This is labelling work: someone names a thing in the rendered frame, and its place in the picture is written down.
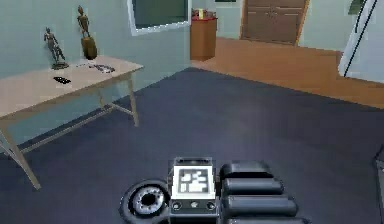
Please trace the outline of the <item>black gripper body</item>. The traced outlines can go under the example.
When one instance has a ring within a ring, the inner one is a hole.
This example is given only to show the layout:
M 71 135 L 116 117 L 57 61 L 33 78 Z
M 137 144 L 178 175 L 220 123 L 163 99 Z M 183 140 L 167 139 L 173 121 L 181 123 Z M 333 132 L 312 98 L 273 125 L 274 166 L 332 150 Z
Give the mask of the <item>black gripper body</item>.
M 123 194 L 119 213 L 126 224 L 167 224 L 169 200 L 164 180 L 146 179 Z

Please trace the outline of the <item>black and white flat object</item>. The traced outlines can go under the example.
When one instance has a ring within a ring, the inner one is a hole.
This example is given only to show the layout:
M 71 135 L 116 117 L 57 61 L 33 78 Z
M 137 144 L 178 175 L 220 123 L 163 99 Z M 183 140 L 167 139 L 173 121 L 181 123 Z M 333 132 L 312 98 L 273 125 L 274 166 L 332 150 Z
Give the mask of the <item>black and white flat object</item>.
M 102 65 L 102 64 L 94 64 L 94 65 L 89 65 L 89 68 L 95 68 L 99 70 L 102 73 L 112 73 L 115 71 L 115 68 L 107 65 Z

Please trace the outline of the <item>beige wooden table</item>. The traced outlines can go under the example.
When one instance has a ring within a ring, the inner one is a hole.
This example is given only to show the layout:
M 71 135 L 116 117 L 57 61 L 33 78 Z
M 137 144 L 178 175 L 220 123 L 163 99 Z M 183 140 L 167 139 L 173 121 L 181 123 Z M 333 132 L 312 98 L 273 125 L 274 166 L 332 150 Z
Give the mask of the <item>beige wooden table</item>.
M 94 64 L 111 66 L 115 71 L 102 73 L 88 67 Z M 105 113 L 113 109 L 120 110 L 132 116 L 134 124 L 138 125 L 132 74 L 141 68 L 137 63 L 101 55 L 91 61 L 72 64 L 63 70 L 45 69 L 0 79 L 0 134 L 9 144 L 5 152 L 23 169 L 34 188 L 39 189 L 41 184 L 24 157 L 26 151 L 18 148 L 9 133 L 9 126 L 87 93 L 99 95 L 103 88 L 120 81 L 128 83 L 131 107 L 126 109 L 114 103 L 102 103 L 101 108 Z M 71 82 L 61 84 L 53 79 L 57 76 Z

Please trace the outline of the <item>brown cabinet with red top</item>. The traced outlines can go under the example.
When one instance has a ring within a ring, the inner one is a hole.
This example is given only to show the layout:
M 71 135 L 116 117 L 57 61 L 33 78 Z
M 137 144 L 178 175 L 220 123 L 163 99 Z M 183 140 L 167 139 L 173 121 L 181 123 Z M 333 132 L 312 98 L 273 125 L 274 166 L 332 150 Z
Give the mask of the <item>brown cabinet with red top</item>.
M 193 19 L 190 26 L 190 59 L 206 61 L 215 56 L 217 19 Z

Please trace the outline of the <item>grey human figure statue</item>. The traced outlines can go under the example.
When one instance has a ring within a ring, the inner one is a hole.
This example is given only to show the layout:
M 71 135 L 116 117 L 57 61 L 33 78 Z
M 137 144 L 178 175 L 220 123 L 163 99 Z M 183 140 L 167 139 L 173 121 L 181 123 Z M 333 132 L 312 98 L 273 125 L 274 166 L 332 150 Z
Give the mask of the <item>grey human figure statue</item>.
M 53 58 L 52 69 L 60 70 L 67 68 L 69 64 L 66 62 L 66 58 L 62 52 L 62 49 L 60 48 L 55 35 L 51 32 L 49 27 L 45 28 L 43 39 L 46 42 Z

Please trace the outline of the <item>white framed window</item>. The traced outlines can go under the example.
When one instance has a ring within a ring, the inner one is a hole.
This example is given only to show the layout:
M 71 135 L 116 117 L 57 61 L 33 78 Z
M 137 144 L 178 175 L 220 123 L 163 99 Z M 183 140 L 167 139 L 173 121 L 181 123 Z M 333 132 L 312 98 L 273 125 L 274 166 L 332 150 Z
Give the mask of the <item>white framed window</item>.
M 192 0 L 126 0 L 132 36 L 187 27 L 191 24 Z

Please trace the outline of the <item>brown wooden door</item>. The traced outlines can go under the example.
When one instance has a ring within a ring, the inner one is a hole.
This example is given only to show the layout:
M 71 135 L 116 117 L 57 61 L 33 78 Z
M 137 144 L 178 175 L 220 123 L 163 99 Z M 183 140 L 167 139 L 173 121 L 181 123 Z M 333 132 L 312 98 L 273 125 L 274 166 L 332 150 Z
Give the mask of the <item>brown wooden door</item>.
M 309 0 L 244 0 L 240 38 L 296 45 Z

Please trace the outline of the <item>bronze figure statue on pedestal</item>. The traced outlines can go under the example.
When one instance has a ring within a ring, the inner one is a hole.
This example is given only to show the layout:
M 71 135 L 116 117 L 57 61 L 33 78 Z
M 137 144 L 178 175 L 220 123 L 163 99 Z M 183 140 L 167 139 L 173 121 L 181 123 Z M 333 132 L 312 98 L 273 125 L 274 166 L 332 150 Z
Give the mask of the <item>bronze figure statue on pedestal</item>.
M 97 47 L 95 40 L 89 33 L 88 17 L 84 14 L 84 10 L 81 6 L 78 6 L 78 13 L 79 16 L 77 17 L 77 21 L 82 33 L 81 44 L 84 57 L 88 60 L 94 60 L 97 57 Z

